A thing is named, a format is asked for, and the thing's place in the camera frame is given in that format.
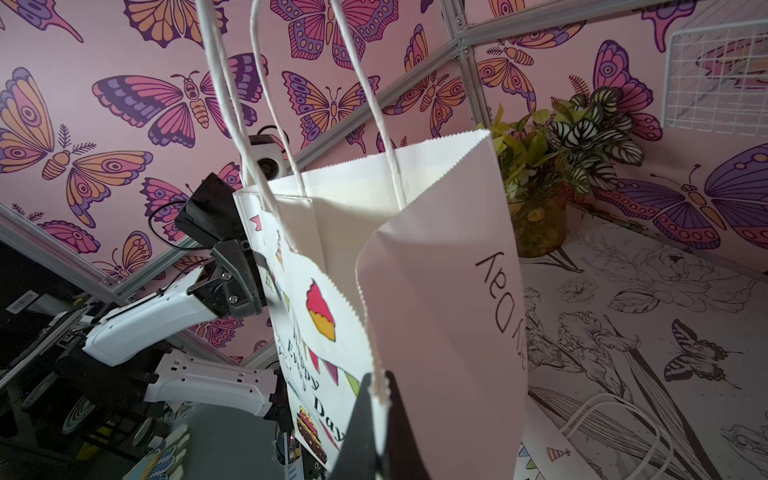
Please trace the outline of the white paper bag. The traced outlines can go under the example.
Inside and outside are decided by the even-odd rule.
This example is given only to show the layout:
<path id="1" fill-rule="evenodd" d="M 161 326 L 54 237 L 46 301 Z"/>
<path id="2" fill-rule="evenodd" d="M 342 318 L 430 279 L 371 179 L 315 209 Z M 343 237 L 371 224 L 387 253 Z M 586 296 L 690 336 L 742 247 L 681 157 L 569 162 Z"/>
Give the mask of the white paper bag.
<path id="1" fill-rule="evenodd" d="M 515 479 L 674 479 L 675 449 L 663 427 L 611 394 L 585 402 L 546 388 L 528 394 Z"/>
<path id="2" fill-rule="evenodd" d="M 242 162 L 234 195 L 291 419 L 329 471 L 371 374 L 377 475 L 394 373 L 430 479 L 510 479 L 525 424 L 525 303 L 491 133 L 475 129 L 267 181 L 212 4 L 197 11 Z"/>

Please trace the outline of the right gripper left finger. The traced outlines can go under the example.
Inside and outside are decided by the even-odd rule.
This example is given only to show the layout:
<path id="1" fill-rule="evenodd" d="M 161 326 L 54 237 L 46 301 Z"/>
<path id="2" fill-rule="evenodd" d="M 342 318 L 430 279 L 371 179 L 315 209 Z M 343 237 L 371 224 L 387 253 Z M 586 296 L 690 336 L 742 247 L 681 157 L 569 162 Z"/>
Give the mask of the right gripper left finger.
<path id="1" fill-rule="evenodd" d="M 378 454 L 375 446 L 373 410 L 370 394 L 371 374 L 360 384 L 346 438 L 330 471 L 329 480 L 374 480 Z"/>

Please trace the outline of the potted green leafy plant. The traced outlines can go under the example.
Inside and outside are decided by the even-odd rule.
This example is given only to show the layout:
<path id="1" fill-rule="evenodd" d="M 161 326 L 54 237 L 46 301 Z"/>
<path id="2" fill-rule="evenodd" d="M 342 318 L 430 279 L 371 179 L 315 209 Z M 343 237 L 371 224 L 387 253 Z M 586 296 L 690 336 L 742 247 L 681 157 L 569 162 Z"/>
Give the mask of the potted green leafy plant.
<path id="1" fill-rule="evenodd" d="M 617 165 L 644 163 L 624 97 L 621 89 L 603 86 L 517 121 L 497 110 L 489 129 L 520 257 L 545 256 L 564 243 L 568 196 L 612 191 Z"/>

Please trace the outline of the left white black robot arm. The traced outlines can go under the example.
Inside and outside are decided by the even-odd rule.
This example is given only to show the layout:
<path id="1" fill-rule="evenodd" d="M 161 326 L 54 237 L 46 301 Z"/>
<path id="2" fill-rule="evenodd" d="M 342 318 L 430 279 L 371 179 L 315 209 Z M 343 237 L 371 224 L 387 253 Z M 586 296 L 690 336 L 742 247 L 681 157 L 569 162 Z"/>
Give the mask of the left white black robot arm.
<path id="1" fill-rule="evenodd" d="M 273 421 L 288 410 L 279 370 L 200 359 L 169 342 L 192 326 L 245 319 L 267 305 L 234 192 L 211 173 L 190 199 L 176 204 L 175 225 L 209 250 L 210 259 L 155 294 L 98 315 L 86 338 L 57 359 L 56 373 L 90 402 L 120 410 L 140 401 L 190 401 Z"/>

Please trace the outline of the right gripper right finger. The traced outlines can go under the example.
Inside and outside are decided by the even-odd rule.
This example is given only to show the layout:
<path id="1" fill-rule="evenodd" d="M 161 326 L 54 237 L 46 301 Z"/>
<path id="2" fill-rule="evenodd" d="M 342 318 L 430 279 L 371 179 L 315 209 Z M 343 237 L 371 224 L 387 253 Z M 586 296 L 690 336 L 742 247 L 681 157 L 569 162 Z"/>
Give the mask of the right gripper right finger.
<path id="1" fill-rule="evenodd" d="M 389 480 L 430 480 L 393 372 L 387 371 L 391 406 L 383 454 L 383 478 Z"/>

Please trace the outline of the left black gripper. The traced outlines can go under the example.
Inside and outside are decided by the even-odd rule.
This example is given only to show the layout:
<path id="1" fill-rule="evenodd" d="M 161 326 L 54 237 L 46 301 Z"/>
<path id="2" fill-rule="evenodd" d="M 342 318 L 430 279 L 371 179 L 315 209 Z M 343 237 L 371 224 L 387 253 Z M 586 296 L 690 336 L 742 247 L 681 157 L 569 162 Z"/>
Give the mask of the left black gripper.
<path id="1" fill-rule="evenodd" d="M 254 251 L 247 240 L 218 242 L 187 294 L 218 318 L 244 319 L 263 313 L 266 296 Z"/>

